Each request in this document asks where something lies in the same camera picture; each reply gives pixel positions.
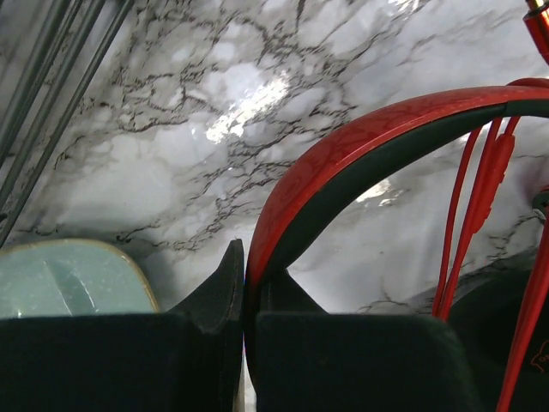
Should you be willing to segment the red black headphones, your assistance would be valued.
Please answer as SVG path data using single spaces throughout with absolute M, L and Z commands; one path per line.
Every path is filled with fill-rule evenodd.
M 269 195 L 244 339 L 285 270 L 330 315 L 420 315 L 461 343 L 478 411 L 548 408 L 548 82 L 404 100 L 335 130 Z

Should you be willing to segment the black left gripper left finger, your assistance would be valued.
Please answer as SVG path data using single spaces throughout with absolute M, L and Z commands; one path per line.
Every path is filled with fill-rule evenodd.
M 154 313 L 1 318 L 4 411 L 240 411 L 244 250 Z

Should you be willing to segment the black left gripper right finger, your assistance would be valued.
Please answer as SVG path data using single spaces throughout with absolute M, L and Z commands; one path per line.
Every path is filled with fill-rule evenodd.
M 478 411 L 464 349 L 420 315 L 327 314 L 282 270 L 256 318 L 259 411 Z

